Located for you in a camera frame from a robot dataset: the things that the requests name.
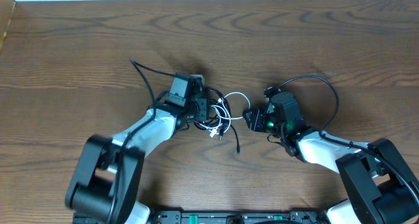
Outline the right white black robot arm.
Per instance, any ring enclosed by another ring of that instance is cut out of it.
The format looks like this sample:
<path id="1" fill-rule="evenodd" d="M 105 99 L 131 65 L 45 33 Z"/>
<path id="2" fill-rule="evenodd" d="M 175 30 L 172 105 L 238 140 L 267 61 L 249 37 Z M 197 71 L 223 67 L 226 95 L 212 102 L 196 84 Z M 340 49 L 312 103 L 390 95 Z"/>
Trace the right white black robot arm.
<path id="1" fill-rule="evenodd" d="M 286 153 L 339 174 L 348 198 L 325 210 L 328 223 L 405 223 L 418 217 L 418 179 L 386 138 L 356 142 L 306 124 L 296 97 L 280 88 L 264 92 L 267 106 L 243 117 Z"/>

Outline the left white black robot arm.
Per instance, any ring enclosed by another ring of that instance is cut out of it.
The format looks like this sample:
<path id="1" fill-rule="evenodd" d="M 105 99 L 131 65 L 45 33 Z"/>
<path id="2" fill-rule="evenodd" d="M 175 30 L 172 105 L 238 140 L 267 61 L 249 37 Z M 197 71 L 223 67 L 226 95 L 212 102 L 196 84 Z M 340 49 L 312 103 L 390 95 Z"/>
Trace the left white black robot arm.
<path id="1" fill-rule="evenodd" d="M 111 137 L 90 136 L 65 205 L 99 223 L 148 223 L 151 209 L 137 201 L 145 157 L 207 109 L 204 83 L 202 75 L 177 73 L 164 101 L 154 98 L 131 127 Z"/>

